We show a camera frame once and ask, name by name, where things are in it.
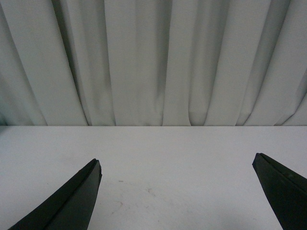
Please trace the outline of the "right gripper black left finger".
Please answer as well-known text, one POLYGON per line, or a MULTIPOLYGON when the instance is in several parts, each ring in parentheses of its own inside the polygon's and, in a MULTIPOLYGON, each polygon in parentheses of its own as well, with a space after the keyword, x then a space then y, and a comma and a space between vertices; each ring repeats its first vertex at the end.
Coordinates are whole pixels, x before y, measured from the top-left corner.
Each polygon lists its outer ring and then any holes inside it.
POLYGON ((86 230, 94 210, 102 173, 92 159, 11 230, 86 230))

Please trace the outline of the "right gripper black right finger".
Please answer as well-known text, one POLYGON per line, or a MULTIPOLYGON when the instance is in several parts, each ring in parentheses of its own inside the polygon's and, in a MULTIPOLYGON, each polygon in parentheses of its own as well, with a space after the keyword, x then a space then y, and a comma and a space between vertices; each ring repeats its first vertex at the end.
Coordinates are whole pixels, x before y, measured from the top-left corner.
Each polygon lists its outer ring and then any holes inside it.
POLYGON ((252 166, 282 229, 307 228, 307 179, 263 153, 252 166))

